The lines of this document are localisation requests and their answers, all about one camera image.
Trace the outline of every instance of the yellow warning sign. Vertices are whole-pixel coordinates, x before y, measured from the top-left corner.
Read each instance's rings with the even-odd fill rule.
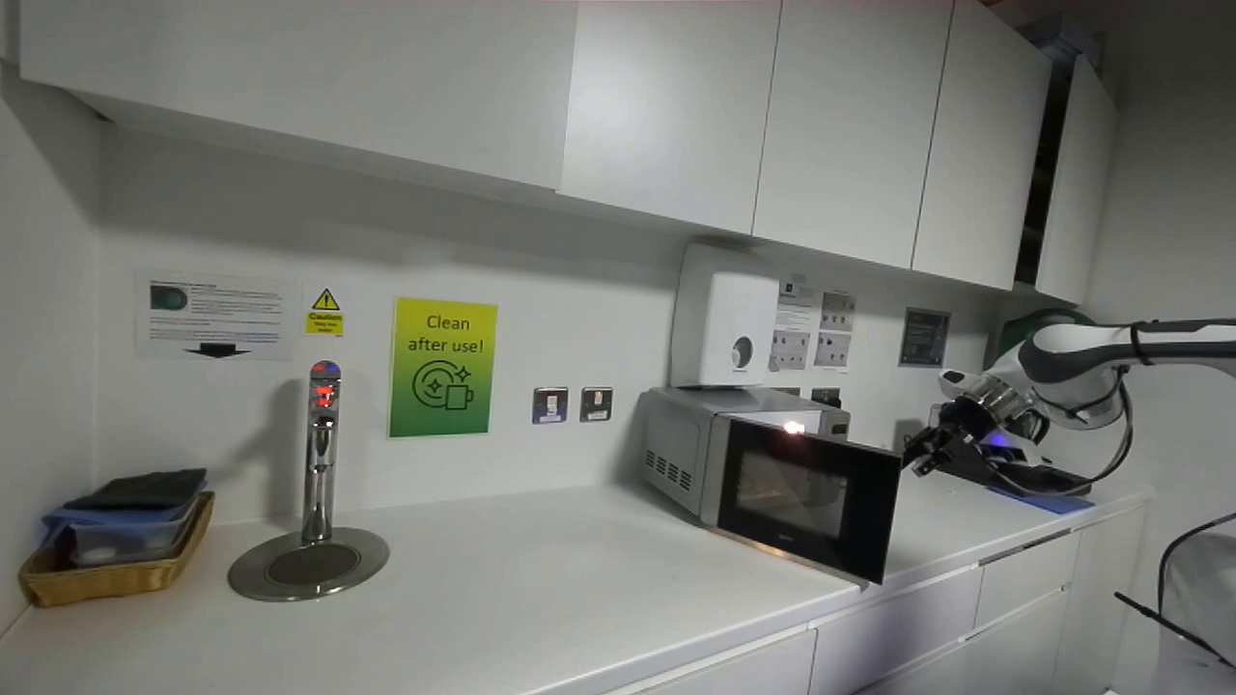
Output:
[[[345,312],[332,290],[320,290],[307,312]]]
[[[320,290],[315,302],[306,312],[307,336],[345,336],[345,304],[332,290]]]

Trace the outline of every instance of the green sign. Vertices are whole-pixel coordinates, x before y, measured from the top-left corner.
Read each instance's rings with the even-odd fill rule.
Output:
[[[493,304],[404,299],[392,304],[390,437],[485,432]]]

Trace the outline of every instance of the kitchen counter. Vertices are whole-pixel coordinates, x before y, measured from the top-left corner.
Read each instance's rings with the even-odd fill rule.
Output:
[[[0,692],[610,692],[820,623],[882,590],[1084,524],[981,486],[904,474],[885,589],[736,545],[622,486],[345,517],[390,563],[324,604],[248,604],[228,563],[271,524],[212,531],[162,594],[29,610]]]

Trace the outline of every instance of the white wall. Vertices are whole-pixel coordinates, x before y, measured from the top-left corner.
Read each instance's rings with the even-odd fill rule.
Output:
[[[1116,321],[1236,316],[1236,6],[1140,0],[1107,226],[1088,304]],[[1236,509],[1236,383],[1205,369],[1131,380],[1137,465],[1153,491],[1140,598],[1169,538]],[[1120,692],[1151,692],[1153,630],[1131,619]]]
[[[98,125],[0,65],[0,634],[37,517],[87,486]]]
[[[315,354],[345,363],[345,509],[578,486],[624,470],[632,402],[668,369],[682,237],[130,133],[107,139],[104,183],[100,478],[210,469],[222,522],[295,517],[302,380]],[[345,302],[349,340],[302,336],[289,363],[144,360],[134,282],[145,276],[286,282],[296,312],[329,287]],[[906,302],[950,304],[964,290],[898,287],[904,276],[857,267],[851,277],[833,267],[810,276],[860,290],[855,369],[820,383],[843,383],[857,432],[887,443],[892,417],[922,417],[936,402],[936,372],[892,369],[898,312]],[[392,299],[498,304],[485,437],[385,437]],[[950,363],[977,369],[986,316],[977,304],[952,312]],[[531,385],[618,385],[618,417],[531,430]]]
[[[15,6],[13,0],[0,0],[0,61],[13,61],[13,34],[6,34],[6,26],[13,26],[13,13]]]

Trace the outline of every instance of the microwave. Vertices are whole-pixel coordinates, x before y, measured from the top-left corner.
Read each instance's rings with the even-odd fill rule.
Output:
[[[779,392],[647,392],[642,478],[699,524],[882,585],[898,461]]]

